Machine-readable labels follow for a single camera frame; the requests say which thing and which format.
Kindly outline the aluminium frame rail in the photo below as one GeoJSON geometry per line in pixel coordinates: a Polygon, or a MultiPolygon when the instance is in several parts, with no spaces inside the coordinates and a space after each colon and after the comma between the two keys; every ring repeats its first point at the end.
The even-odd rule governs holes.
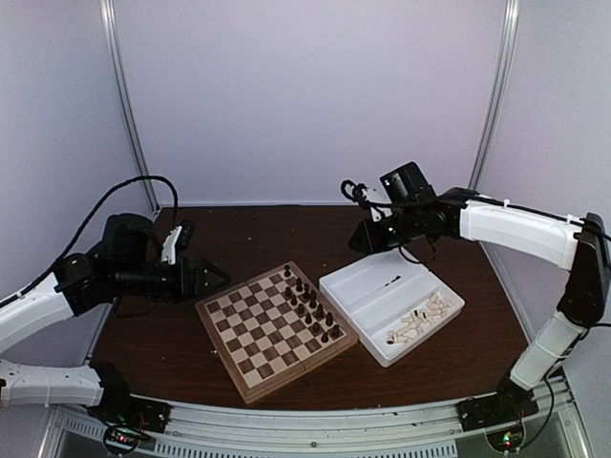
{"type": "MultiPolygon", "coordinates": [[[[166,429],[125,457],[594,457],[571,388],[563,375],[535,389],[539,412],[516,423],[466,430],[463,399],[413,406],[281,411],[198,406],[167,401],[166,429]],[[502,427],[524,427],[519,453],[496,450],[502,427]]],[[[114,457],[104,425],[79,407],[58,407],[35,457],[114,457]]]]}

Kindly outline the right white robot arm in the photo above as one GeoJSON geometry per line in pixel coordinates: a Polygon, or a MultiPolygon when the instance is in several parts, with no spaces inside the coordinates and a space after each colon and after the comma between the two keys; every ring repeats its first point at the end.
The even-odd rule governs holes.
{"type": "Polygon", "coordinates": [[[349,179],[340,185],[348,200],[370,213],[358,223],[349,247],[366,255],[401,250],[423,239],[461,239],[513,254],[555,274],[560,292],[547,301],[549,318],[540,322],[527,348],[513,362],[489,403],[498,421],[511,420],[526,395],[553,372],[572,348],[600,325],[610,291],[609,236],[602,218],[561,216],[508,199],[453,187],[437,193],[414,162],[380,178],[383,195],[349,179]]]}

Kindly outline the dark chess king piece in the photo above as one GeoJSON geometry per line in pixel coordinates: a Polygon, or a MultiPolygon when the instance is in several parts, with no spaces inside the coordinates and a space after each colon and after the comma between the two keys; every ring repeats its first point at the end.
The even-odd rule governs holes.
{"type": "Polygon", "coordinates": [[[325,316],[325,311],[323,305],[320,303],[315,312],[315,318],[317,320],[321,320],[325,316]]]}

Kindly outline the white chess pieces pile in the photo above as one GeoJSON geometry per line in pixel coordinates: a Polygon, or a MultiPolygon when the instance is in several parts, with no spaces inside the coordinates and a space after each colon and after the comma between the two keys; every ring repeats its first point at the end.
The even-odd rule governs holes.
{"type": "Polygon", "coordinates": [[[389,330],[387,344],[407,344],[450,316],[453,305],[437,294],[429,296],[422,308],[414,309],[408,316],[400,319],[401,327],[389,330]]]}

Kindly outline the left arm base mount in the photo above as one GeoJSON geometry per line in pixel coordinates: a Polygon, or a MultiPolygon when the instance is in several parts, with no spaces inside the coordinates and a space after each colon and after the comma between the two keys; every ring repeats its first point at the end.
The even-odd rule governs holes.
{"type": "Polygon", "coordinates": [[[128,427],[137,432],[163,433],[170,418],[171,406],[161,401],[129,396],[90,406],[88,412],[108,425],[128,427]]]}

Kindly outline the dark chess knight piece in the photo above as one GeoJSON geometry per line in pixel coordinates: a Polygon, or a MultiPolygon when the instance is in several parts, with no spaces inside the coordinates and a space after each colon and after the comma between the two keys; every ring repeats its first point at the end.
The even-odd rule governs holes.
{"type": "Polygon", "coordinates": [[[309,308],[315,309],[317,308],[317,292],[310,291],[309,293],[309,308]]]}

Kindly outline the wooden chessboard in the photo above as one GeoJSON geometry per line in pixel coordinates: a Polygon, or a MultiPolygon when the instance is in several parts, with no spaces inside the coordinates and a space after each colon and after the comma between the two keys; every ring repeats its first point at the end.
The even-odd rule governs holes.
{"type": "Polygon", "coordinates": [[[332,305],[298,265],[289,261],[259,276],[200,301],[196,310],[213,347],[229,377],[246,404],[253,404],[277,389],[296,381],[313,369],[341,355],[358,342],[358,335],[337,308],[332,305]],[[284,277],[284,267],[292,275],[284,277]],[[304,289],[296,291],[296,280],[309,284],[317,292],[325,316],[315,318],[316,309],[309,308],[304,289]],[[290,304],[284,292],[287,287],[296,295],[298,304],[290,304]],[[299,304],[305,314],[297,312],[299,304]],[[326,325],[327,312],[333,325],[326,325]],[[306,314],[312,323],[306,324],[306,314]],[[312,326],[319,323],[318,334],[312,326]],[[334,338],[332,328],[338,324],[341,335],[334,338]],[[329,340],[322,343],[323,333],[329,340]]]}

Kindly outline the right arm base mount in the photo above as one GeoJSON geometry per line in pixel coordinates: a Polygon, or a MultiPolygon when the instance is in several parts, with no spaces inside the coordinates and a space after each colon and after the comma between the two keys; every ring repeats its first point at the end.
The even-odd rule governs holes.
{"type": "Polygon", "coordinates": [[[494,394],[468,398],[456,404],[456,412],[464,431],[496,427],[517,422],[523,416],[539,412],[533,391],[520,387],[500,387],[494,394]]]}

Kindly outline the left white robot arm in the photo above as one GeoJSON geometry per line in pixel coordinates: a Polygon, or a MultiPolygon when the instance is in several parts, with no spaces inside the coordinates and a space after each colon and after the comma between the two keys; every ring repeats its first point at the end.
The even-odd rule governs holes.
{"type": "MultiPolygon", "coordinates": [[[[144,216],[108,217],[101,241],[88,252],[60,256],[41,278],[1,301],[1,349],[124,297],[183,302],[222,290],[231,282],[229,274],[202,257],[182,254],[194,231],[194,222],[184,220],[160,240],[144,216]]],[[[130,387],[108,363],[2,364],[1,404],[81,405],[118,424],[137,416],[130,387]]]]}

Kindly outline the white divided plastic tray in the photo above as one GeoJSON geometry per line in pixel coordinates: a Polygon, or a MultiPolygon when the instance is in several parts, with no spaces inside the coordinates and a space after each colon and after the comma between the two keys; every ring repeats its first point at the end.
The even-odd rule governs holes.
{"type": "Polygon", "coordinates": [[[390,251],[369,255],[319,279],[319,290],[357,332],[360,343],[382,367],[389,367],[450,323],[464,299],[410,253],[390,251]],[[399,281],[387,287],[396,276],[399,281]],[[389,330],[400,319],[422,308],[432,294],[448,300],[450,316],[411,343],[387,344],[389,330]]]}

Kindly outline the dark chess pieces pile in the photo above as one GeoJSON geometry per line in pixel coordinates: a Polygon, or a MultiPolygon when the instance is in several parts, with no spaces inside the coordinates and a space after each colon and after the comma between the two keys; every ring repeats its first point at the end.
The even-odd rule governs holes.
{"type": "Polygon", "coordinates": [[[391,285],[392,283],[394,283],[396,281],[399,281],[400,279],[401,279],[401,276],[396,276],[392,280],[386,282],[382,287],[387,287],[387,286],[391,285]]]}

